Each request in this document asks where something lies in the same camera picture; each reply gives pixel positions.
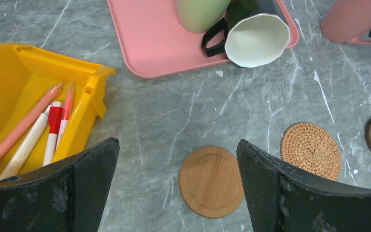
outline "white mug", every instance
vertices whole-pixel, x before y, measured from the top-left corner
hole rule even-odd
[[[263,0],[234,0],[221,19],[203,36],[201,48],[211,57],[225,52],[228,59],[244,68],[266,65],[281,56],[290,41],[289,26],[277,3]],[[221,43],[207,48],[224,30]]]

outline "white marker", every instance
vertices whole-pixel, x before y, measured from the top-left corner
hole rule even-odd
[[[33,126],[30,128],[30,131],[26,135],[22,144],[19,146],[18,150],[15,152],[14,156],[9,161],[8,165],[6,165],[6,168],[0,175],[0,180],[18,174],[26,158],[29,156],[39,137],[42,135],[44,129],[46,128],[47,119],[49,117],[49,109],[50,106],[47,107],[45,112],[39,115],[35,124],[33,124]]]

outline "pink pen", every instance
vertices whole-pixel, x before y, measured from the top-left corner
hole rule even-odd
[[[53,99],[61,92],[62,86],[63,82],[48,91],[35,107],[11,131],[11,133],[3,139],[0,143],[0,159],[36,121],[39,115],[48,107],[50,102],[53,101]]]
[[[57,146],[59,146],[60,139],[62,138],[62,135],[65,132],[66,125],[68,124],[69,121],[69,117],[72,110],[73,93],[74,85],[73,83],[69,83],[68,88],[66,90],[65,102],[63,103],[63,114],[62,120],[60,121],[59,136],[57,137],[56,148]]]

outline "black mug handle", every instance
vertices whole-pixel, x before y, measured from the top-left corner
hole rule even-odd
[[[214,38],[218,33],[224,30],[224,39],[217,45],[207,47],[210,40]],[[225,52],[225,40],[228,36],[228,25],[225,18],[218,21],[213,27],[211,27],[202,37],[201,49],[205,52],[208,57],[212,57]]]

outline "marker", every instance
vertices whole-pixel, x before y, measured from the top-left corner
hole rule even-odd
[[[39,118],[36,120],[35,124],[33,124],[32,128],[30,128],[29,133],[26,135],[22,144],[19,146],[11,161],[9,161],[8,165],[6,165],[6,168],[0,175],[0,180],[18,174],[26,158],[29,156],[29,153],[32,151],[33,147],[36,145],[36,142],[39,140],[39,137],[42,135],[47,126],[49,109],[50,106],[47,107],[45,112],[39,115]]]
[[[39,115],[45,110],[53,99],[61,92],[63,82],[51,88],[43,98],[33,107],[33,109],[19,122],[11,133],[0,143],[0,159],[19,138],[28,130],[28,128],[38,119]]]
[[[56,149],[57,149],[57,146],[59,146],[60,139],[62,138],[62,135],[65,132],[66,125],[68,124],[68,121],[69,121],[69,117],[72,111],[73,93],[74,93],[74,85],[73,83],[69,83],[68,89],[66,90],[65,102],[63,104],[64,106],[63,114],[62,114],[62,120],[60,121],[60,129],[59,129],[59,136],[57,137]]]
[[[50,107],[49,118],[47,120],[47,124],[50,126],[50,129],[47,137],[45,156],[43,158],[43,166],[50,164],[52,162],[53,155],[55,154],[56,140],[57,135],[59,134],[62,112],[62,103],[59,101],[54,101]]]

